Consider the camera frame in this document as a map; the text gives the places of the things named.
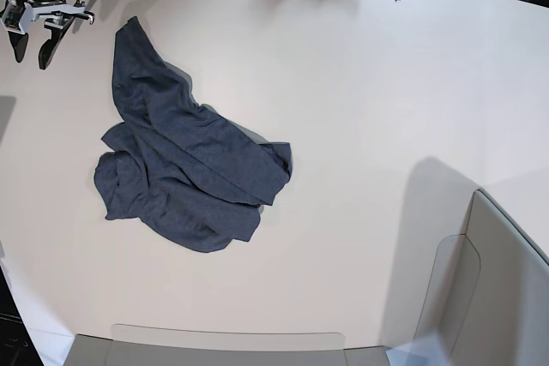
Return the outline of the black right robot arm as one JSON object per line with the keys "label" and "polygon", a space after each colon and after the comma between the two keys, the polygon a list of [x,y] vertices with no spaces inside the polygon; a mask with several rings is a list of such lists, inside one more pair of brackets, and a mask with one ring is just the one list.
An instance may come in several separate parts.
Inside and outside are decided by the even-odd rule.
{"label": "black right robot arm", "polygon": [[36,21],[43,21],[50,38],[40,47],[39,68],[45,70],[75,20],[94,23],[94,13],[87,10],[83,1],[73,4],[66,0],[5,0],[1,12],[1,25],[8,33],[16,62],[25,57],[29,40],[28,29]]}

